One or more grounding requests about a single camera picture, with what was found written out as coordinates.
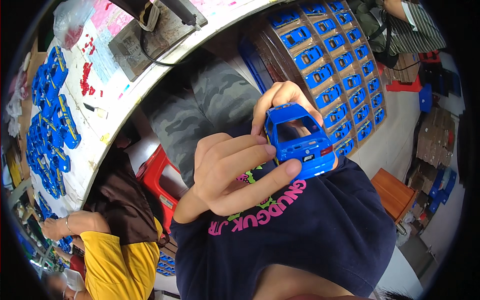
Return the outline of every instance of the plastic bag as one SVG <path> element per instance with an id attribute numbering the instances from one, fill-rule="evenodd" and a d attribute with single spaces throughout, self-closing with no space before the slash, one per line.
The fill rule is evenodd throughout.
<path id="1" fill-rule="evenodd" d="M 96 1 L 68 0 L 57 6 L 53 12 L 53 34 L 60 47 L 70 50 L 78 42 Z"/>

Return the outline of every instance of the camouflage pants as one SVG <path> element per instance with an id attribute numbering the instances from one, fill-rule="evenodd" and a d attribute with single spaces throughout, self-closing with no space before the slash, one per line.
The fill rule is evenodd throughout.
<path id="1" fill-rule="evenodd" d="M 160 91 L 162 99 L 148 116 L 169 160 L 193 185 L 194 153 L 200 139 L 252 121 L 260 93 L 221 59 L 201 67 L 191 78 L 192 90 L 175 95 Z"/>

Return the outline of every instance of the striped shirt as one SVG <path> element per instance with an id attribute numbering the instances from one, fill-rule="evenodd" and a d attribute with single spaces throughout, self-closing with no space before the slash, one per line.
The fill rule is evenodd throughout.
<path id="1" fill-rule="evenodd" d="M 390 52 L 397 53 L 425 53 L 446 47 L 440 31 L 433 23 L 421 4 L 402 1 L 403 8 L 409 23 L 390 15 L 392 25 L 392 42 Z M 381 10 L 380 15 L 385 21 L 386 13 Z"/>

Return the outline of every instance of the yellow shirt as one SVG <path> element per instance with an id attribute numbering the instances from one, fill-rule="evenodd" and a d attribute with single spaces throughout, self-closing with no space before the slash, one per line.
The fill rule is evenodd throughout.
<path id="1" fill-rule="evenodd" d="M 162 226 L 155 219 L 158 237 Z M 120 238 L 95 231 L 85 244 L 85 287 L 94 300 L 147 299 L 155 282 L 160 250 L 155 242 L 120 246 Z"/>

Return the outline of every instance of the hand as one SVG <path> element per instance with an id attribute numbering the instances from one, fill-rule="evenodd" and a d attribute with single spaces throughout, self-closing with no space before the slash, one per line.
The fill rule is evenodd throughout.
<path id="1" fill-rule="evenodd" d="M 322 126 L 322 115 L 307 100 L 299 86 L 291 81 L 275 82 L 273 86 L 258 99 L 253 107 L 252 134 L 264 135 L 265 113 L 272 107 L 289 102 L 300 104 Z"/>
<path id="2" fill-rule="evenodd" d="M 301 171 L 301 163 L 291 159 L 252 184 L 236 178 L 273 159 L 276 149 L 261 136 L 232 138 L 226 133 L 207 136 L 195 151 L 195 184 L 179 201 L 174 219 L 179 223 L 195 220 L 211 210 L 229 216 L 259 204 L 280 190 Z"/>
<path id="3" fill-rule="evenodd" d="M 60 218 L 60 219 L 52 219 L 52 218 L 47 218 L 45 219 L 45 222 L 40 223 L 40 227 L 42 228 L 42 233 L 47 239 L 51 240 L 60 240 L 61 238 L 64 237 L 62 234 L 63 226 L 66 227 L 65 224 L 65 219 Z"/>

